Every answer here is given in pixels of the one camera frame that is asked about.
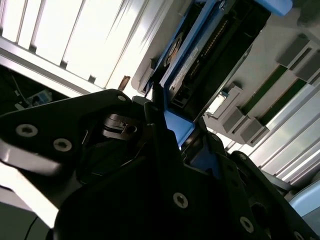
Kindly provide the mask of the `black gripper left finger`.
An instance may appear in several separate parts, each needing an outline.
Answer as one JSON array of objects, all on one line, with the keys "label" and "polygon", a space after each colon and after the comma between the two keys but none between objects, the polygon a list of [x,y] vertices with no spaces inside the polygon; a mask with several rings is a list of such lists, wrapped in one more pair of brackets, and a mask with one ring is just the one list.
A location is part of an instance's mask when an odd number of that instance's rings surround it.
[{"label": "black gripper left finger", "polygon": [[41,176],[103,176],[137,157],[159,172],[183,161],[163,107],[116,89],[63,99],[0,118],[0,160]]}]

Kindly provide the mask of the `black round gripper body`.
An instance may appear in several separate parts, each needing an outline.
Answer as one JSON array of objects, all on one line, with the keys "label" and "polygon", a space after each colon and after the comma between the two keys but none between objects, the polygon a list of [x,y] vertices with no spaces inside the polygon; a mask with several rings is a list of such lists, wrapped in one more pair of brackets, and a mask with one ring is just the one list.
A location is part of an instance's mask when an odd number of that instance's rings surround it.
[{"label": "black round gripper body", "polygon": [[205,165],[185,165],[163,113],[144,111],[151,136],[141,156],[73,193],[58,213],[54,239],[223,240],[240,233],[236,165],[213,151]]}]

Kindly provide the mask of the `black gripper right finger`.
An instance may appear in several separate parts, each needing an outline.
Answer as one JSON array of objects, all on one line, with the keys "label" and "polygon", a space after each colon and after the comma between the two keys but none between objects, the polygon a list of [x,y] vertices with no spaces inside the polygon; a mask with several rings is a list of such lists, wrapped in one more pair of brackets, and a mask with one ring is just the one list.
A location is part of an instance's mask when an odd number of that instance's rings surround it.
[{"label": "black gripper right finger", "polygon": [[318,240],[320,237],[293,209],[250,158],[240,152],[226,153],[220,138],[197,124],[204,156],[197,168],[209,172],[219,183],[214,197],[239,240]]}]

